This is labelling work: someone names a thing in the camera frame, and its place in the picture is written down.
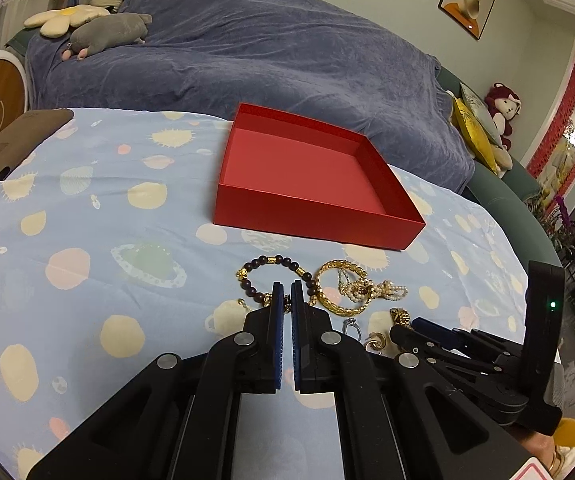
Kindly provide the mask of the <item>dark bead bracelet gold accents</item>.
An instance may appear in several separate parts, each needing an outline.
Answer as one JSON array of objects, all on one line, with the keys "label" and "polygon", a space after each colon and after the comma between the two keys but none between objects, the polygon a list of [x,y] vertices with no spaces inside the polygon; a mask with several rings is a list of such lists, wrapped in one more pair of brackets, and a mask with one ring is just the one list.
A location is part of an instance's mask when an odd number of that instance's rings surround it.
[{"label": "dark bead bracelet gold accents", "polygon": [[317,286],[313,274],[295,259],[282,255],[260,255],[245,262],[236,272],[244,297],[260,307],[268,307],[271,301],[271,281],[284,282],[295,278],[305,286],[306,301],[313,306],[318,301]]}]

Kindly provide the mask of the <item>gold round earring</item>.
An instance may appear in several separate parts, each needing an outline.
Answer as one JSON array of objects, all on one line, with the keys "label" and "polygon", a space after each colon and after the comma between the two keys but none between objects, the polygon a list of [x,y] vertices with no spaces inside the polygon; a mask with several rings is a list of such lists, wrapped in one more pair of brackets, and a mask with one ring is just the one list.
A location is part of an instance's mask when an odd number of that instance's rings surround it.
[{"label": "gold round earring", "polygon": [[381,332],[370,333],[365,340],[365,350],[374,353],[381,353],[387,348],[387,345],[387,337]]}]

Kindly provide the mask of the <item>red shallow box tray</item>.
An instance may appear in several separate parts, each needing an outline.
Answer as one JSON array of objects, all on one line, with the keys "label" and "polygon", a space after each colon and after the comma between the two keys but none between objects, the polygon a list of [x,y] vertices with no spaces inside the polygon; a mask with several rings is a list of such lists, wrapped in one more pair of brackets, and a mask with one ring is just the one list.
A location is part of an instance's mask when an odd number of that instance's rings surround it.
[{"label": "red shallow box tray", "polygon": [[242,103],[222,157],[221,226],[405,250],[420,211],[366,136]]}]

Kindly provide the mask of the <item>dark green sofa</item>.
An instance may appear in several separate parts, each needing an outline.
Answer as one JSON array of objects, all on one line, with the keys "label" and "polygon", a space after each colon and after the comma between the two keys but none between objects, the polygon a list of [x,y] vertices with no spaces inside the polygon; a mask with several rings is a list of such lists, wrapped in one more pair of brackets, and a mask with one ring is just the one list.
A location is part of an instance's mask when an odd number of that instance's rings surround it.
[{"label": "dark green sofa", "polygon": [[475,162],[473,177],[462,191],[465,198],[486,209],[503,229],[524,269],[531,260],[562,266],[551,240],[526,203],[537,197],[537,186],[537,181],[516,160],[503,178]]}]

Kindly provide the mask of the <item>beige plush toy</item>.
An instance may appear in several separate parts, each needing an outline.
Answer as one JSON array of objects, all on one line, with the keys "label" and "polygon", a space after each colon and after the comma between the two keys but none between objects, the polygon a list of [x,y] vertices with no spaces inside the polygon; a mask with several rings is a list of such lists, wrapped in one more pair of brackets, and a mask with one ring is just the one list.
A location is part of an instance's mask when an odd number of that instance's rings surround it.
[{"label": "beige plush toy", "polygon": [[493,151],[493,158],[500,172],[507,172],[513,168],[513,159],[505,148],[493,145],[491,150]]}]

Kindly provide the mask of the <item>blue planet-print tablecloth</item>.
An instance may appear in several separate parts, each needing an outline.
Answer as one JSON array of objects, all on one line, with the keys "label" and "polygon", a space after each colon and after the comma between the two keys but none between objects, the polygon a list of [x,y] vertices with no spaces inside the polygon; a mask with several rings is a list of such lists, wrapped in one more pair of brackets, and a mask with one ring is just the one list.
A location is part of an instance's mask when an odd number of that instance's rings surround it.
[{"label": "blue planet-print tablecloth", "polygon": [[0,182],[0,463],[17,479],[164,352],[243,326],[246,261],[345,259],[413,316],[524,335],[526,273],[480,206],[399,171],[425,219],[403,252],[216,226],[230,122],[79,108]]}]

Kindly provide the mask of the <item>gold satin cushion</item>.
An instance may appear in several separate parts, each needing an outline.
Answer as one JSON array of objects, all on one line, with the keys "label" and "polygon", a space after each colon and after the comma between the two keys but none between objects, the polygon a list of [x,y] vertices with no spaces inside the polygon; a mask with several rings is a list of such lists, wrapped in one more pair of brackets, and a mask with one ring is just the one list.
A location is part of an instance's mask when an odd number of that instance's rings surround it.
[{"label": "gold satin cushion", "polygon": [[455,96],[452,98],[451,122],[474,158],[497,176],[500,168],[485,130],[463,101]]}]

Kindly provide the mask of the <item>grey-green cushion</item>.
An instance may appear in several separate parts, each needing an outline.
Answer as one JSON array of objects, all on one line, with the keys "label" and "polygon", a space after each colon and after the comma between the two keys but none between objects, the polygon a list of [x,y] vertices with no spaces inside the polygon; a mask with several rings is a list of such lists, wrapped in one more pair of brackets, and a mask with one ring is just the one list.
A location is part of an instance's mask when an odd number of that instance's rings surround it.
[{"label": "grey-green cushion", "polygon": [[460,84],[460,90],[462,101],[481,124],[490,142],[502,148],[501,133],[493,121],[493,116],[490,115],[487,105],[470,87],[463,84],[463,82]]}]

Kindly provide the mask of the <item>red-haired plush doll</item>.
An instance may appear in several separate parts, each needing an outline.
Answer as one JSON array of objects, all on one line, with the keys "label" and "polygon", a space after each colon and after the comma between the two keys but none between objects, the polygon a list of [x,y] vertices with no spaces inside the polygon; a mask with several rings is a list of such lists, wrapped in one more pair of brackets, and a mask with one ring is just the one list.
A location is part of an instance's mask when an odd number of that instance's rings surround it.
[{"label": "red-haired plush doll", "polygon": [[485,103],[495,123],[501,142],[506,150],[512,146],[511,122],[521,112],[522,101],[519,95],[502,82],[495,82],[485,96]]}]

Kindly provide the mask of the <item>blue-grey velvet blanket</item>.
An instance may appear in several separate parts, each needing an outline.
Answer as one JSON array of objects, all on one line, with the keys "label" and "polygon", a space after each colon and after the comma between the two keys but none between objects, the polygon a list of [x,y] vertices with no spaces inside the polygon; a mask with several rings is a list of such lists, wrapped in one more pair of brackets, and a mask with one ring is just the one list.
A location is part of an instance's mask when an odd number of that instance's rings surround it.
[{"label": "blue-grey velvet blanket", "polygon": [[142,44],[67,61],[64,40],[30,40],[34,107],[230,119],[251,103],[362,133],[389,164],[453,192],[473,177],[440,62],[366,18],[322,0],[123,0],[120,12],[150,15]]}]

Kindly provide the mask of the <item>brown leather pouch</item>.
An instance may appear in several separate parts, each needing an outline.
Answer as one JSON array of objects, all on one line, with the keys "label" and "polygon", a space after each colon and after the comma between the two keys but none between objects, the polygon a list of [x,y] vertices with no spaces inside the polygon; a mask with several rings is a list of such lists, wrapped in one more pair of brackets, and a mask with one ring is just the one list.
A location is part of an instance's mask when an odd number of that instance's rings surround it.
[{"label": "brown leather pouch", "polygon": [[68,108],[30,110],[4,128],[0,132],[0,181],[73,118]]}]

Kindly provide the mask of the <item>grey plush toy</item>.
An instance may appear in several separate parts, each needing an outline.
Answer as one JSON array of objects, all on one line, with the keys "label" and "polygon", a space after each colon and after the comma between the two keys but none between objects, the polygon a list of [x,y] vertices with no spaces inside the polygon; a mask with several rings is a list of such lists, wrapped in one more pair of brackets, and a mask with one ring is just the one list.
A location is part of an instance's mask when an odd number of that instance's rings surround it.
[{"label": "grey plush toy", "polygon": [[83,60],[109,48],[143,44],[153,18],[150,14],[116,13],[94,18],[71,34],[62,60]]}]

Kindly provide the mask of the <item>cream flower-shaped pillow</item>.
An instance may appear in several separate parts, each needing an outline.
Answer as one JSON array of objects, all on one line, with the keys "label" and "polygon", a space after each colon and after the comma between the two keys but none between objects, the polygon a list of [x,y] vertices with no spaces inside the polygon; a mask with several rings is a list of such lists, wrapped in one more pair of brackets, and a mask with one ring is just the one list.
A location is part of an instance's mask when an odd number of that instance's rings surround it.
[{"label": "cream flower-shaped pillow", "polygon": [[23,26],[26,29],[39,29],[41,36],[56,39],[64,36],[71,28],[85,25],[95,18],[109,15],[110,12],[101,6],[79,4],[68,8],[49,10],[26,18]]}]

